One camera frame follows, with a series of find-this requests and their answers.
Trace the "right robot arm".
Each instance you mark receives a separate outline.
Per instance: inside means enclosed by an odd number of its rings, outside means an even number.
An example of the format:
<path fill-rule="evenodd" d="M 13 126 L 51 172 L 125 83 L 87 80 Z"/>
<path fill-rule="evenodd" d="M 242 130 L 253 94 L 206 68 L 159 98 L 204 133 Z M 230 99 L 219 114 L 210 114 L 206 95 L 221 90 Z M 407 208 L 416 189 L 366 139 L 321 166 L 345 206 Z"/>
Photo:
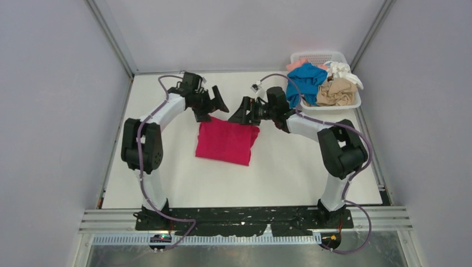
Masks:
<path fill-rule="evenodd" d="M 317 142 L 328 172 L 325 190 L 317 203 L 318 222 L 324 228 L 334 227 L 346 208 L 345 194 L 350 178 L 368 160 L 359 131 L 350 120 L 323 122 L 291 108 L 281 87 L 271 87 L 266 94 L 267 100 L 243 97 L 228 121 L 258 126 L 261 121 L 270 120 L 279 130 Z"/>

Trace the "magenta t shirt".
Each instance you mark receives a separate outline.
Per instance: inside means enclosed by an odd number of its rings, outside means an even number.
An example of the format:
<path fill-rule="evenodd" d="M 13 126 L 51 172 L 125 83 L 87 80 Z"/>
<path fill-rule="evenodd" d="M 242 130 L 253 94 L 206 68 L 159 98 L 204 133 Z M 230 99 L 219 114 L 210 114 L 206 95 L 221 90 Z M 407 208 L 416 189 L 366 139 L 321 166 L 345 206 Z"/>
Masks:
<path fill-rule="evenodd" d="M 252 146 L 259 133 L 257 126 L 212 117 L 211 121 L 200 123 L 195 156 L 249 166 Z"/>

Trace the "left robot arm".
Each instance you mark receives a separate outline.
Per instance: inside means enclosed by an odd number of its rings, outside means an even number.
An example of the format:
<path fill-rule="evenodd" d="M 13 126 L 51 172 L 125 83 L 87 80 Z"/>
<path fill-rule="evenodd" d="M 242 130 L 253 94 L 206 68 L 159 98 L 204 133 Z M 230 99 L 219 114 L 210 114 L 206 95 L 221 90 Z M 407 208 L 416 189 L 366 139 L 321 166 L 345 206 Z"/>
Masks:
<path fill-rule="evenodd" d="M 168 198 L 158 171 L 164 158 L 163 130 L 186 110 L 193 111 L 198 123 L 209 122 L 215 111 L 229 112 L 218 86 L 204 88 L 204 77 L 184 72 L 175 78 L 175 86 L 163 89 L 162 103 L 140 118 L 128 118 L 123 126 L 121 159 L 136 173 L 143 198 L 141 213 L 150 215 L 149 223 L 157 230 L 177 221 L 165 211 Z"/>

